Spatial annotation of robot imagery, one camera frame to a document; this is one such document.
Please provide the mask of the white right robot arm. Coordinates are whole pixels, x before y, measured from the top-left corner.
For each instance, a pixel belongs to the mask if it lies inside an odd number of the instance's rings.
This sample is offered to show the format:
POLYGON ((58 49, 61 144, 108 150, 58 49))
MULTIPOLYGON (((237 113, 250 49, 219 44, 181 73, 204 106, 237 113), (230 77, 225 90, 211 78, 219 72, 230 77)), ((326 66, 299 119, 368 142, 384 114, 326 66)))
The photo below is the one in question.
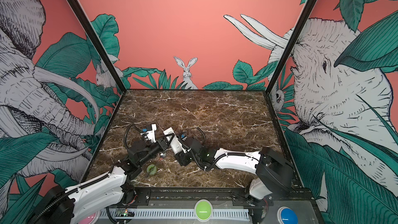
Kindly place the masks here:
POLYGON ((205 142, 175 133, 170 146, 181 166, 195 162, 204 172, 231 169, 256 175, 240 196, 249 205, 255 206, 272 194, 284 196, 292 191, 293 165, 270 147, 253 152, 231 151, 211 148, 205 142))

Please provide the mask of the white remote control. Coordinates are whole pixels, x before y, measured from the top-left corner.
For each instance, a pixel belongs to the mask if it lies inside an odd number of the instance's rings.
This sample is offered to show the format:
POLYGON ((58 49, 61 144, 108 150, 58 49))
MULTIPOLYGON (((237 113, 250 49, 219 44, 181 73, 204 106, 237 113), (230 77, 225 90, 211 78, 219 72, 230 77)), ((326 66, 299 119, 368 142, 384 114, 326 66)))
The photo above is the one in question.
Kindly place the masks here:
MULTIPOLYGON (((164 135, 169 134, 169 133, 175 133, 172 127, 163 131, 164 135)), ((171 139, 170 137, 167 137, 166 139, 170 143, 170 147, 173 150, 175 155, 183 151, 182 147, 178 141, 178 137, 177 137, 176 133, 175 133, 175 136, 173 139, 171 139)))

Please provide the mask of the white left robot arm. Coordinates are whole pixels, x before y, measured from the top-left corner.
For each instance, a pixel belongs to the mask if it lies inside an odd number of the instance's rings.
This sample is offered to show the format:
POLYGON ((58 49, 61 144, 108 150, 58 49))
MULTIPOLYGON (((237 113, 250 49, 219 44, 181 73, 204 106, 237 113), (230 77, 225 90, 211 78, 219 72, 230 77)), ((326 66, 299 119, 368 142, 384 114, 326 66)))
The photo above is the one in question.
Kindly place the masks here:
POLYGON ((143 165, 166 151, 178 136, 171 132, 153 139, 154 130, 144 130, 141 138, 131 145, 125 132, 123 144, 127 157, 114 163, 110 170, 86 182, 62 188, 52 188, 30 214, 28 224, 77 224, 86 217, 117 203, 126 205, 136 197, 132 180, 143 165))

